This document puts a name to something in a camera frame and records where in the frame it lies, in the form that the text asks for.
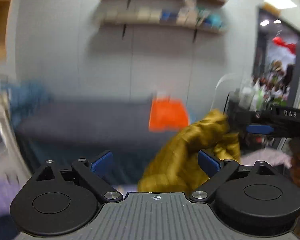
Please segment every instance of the white wall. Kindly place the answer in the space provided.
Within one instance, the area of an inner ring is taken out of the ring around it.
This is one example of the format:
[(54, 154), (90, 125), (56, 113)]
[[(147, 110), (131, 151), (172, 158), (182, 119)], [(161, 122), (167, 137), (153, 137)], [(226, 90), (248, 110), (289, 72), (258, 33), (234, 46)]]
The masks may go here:
[[(37, 78), (59, 96), (134, 100), (167, 92), (202, 117), (221, 76), (237, 73), (232, 86), (250, 76), (263, 0), (229, 0), (222, 9), (228, 32), (215, 36), (199, 31), (194, 44), (193, 31), (182, 28), (128, 25), (122, 40), (122, 26), (98, 30), (93, 25), (98, 6), (125, 8), (126, 1), (21, 0), (17, 77)], [(180, 1), (165, 0), (164, 6), (178, 7)], [(300, 0), (292, 1), (298, 7), (283, 10), (282, 16), (300, 29)], [(132, 0), (130, 6), (140, 4), (149, 5), (149, 0)], [(159, 4), (152, 0), (150, 6)], [(230, 88), (220, 88), (216, 105), (222, 108)]]

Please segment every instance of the red object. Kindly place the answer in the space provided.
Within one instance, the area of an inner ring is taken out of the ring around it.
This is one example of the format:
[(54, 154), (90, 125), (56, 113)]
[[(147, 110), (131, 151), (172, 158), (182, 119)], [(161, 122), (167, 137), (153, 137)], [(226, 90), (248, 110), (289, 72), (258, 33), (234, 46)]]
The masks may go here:
[(295, 43), (287, 44), (280, 37), (275, 37), (275, 38), (272, 39), (272, 41), (275, 45), (281, 46), (281, 47), (286, 47), (290, 50), (290, 52), (292, 54), (294, 54), (294, 55), (296, 54), (296, 44)]
[(296, 54), (296, 44), (290, 43), (287, 44), (286, 47), (291, 51), (292, 54)]
[(263, 138), (262, 137), (256, 137), (256, 143), (262, 143)]
[(154, 98), (152, 100), (149, 118), (150, 131), (178, 131), (188, 125), (188, 113), (181, 100), (170, 98)]
[(275, 37), (272, 41), (275, 45), (285, 47), (285, 42), (280, 37)]

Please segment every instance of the crosshair marking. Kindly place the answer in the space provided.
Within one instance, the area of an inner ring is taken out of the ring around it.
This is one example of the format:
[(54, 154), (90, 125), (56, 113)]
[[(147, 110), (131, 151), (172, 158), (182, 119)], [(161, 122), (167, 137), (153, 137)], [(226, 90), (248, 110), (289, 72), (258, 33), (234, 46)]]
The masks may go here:
[(153, 199), (156, 200), (156, 201), (158, 201), (158, 200), (161, 199), (161, 197), (157, 195), (157, 196), (154, 196)]

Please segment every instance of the yellow cloth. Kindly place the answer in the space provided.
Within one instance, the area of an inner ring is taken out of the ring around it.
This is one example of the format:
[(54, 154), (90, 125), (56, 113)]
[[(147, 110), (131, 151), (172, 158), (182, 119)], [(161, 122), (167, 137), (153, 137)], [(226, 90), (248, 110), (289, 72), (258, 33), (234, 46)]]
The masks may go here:
[(210, 149), (220, 160), (239, 161), (238, 134), (228, 132), (227, 116), (216, 109), (184, 128), (146, 168), (138, 182), (138, 191), (189, 194), (209, 179), (198, 165), (199, 150)]

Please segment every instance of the purple cloth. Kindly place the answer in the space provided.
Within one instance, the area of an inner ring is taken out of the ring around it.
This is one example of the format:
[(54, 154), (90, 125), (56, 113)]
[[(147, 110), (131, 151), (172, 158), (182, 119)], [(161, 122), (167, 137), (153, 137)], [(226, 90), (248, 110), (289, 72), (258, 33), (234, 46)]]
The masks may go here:
[(10, 214), (10, 204), (19, 190), (19, 185), (0, 180), (0, 217)]

